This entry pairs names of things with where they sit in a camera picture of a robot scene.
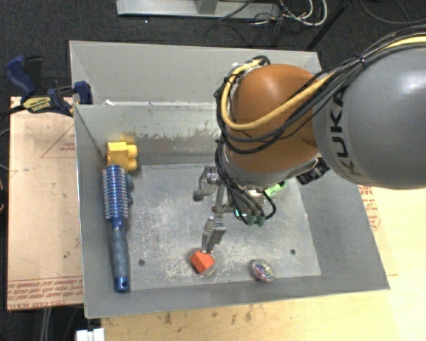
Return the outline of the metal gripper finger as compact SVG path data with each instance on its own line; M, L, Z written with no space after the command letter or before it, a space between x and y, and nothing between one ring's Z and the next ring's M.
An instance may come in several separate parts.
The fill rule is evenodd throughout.
M209 254L214 246L219 244L226 232L223 217L210 217L203 229L201 252Z
M198 187L193 192L194 201L202 201L212 195L218 186L219 174L215 165L206 165L198 179Z

